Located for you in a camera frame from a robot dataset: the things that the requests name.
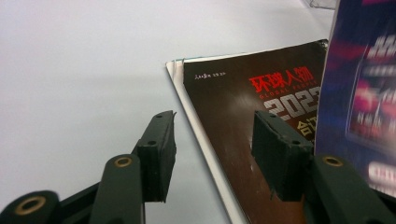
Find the book cover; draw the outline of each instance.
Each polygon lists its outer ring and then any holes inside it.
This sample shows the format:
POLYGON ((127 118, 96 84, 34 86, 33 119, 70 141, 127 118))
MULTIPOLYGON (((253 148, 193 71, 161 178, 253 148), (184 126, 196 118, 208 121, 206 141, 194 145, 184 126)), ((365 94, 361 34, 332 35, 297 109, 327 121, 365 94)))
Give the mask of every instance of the book cover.
POLYGON ((270 199, 271 192, 251 156, 253 119, 256 110, 277 114, 314 142, 326 48, 327 41, 320 40, 182 62, 183 85, 179 87, 187 93, 210 150, 251 223, 304 223, 301 203, 270 199))
POLYGON ((396 197, 396 1, 341 0, 318 110, 317 154, 396 197))

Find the white table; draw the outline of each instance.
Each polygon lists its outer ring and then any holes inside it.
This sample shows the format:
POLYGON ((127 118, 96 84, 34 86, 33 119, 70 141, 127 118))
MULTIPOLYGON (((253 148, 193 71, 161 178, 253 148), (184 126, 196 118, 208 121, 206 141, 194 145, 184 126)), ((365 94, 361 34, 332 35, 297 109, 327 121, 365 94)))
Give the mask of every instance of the white table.
POLYGON ((0 209, 98 182, 174 110, 177 162, 147 223, 229 223, 164 64, 328 38, 332 15, 304 0, 0 2, 0 209))

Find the magazine cover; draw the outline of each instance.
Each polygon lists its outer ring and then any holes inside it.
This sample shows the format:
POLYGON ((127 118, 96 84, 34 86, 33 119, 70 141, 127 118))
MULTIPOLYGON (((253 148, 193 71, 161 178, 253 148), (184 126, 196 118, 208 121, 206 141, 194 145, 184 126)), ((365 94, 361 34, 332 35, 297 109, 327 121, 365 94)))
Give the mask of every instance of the magazine cover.
POLYGON ((318 110, 317 154, 396 197, 396 1, 341 0, 318 110))
POLYGON ((320 40, 182 63, 183 87, 199 118, 197 125, 205 130, 220 169, 250 223, 304 223, 301 203, 271 200, 251 156, 254 111, 279 115, 314 142, 326 50, 327 40, 320 40))

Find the brown magazine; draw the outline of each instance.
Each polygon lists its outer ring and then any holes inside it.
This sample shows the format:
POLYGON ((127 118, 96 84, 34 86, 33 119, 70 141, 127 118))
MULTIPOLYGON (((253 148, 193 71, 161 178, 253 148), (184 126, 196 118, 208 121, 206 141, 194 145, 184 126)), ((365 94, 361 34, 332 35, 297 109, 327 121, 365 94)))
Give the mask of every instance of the brown magazine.
POLYGON ((304 223, 302 203, 282 203, 276 196, 271 199, 250 154, 254 111, 279 115, 314 142, 326 49, 327 41, 319 40, 241 56, 182 62, 187 98, 247 222, 304 223))

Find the book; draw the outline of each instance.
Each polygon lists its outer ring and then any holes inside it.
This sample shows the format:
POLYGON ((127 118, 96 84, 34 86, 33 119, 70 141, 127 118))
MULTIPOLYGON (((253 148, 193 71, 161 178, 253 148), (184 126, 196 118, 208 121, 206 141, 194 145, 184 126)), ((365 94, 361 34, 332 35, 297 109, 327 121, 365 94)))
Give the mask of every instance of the book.
POLYGON ((314 142, 327 40, 166 64, 232 222, 304 223, 251 156, 254 112, 279 115, 314 142))
POLYGON ((323 78, 316 154, 351 162, 396 197, 396 1, 341 0, 323 78))

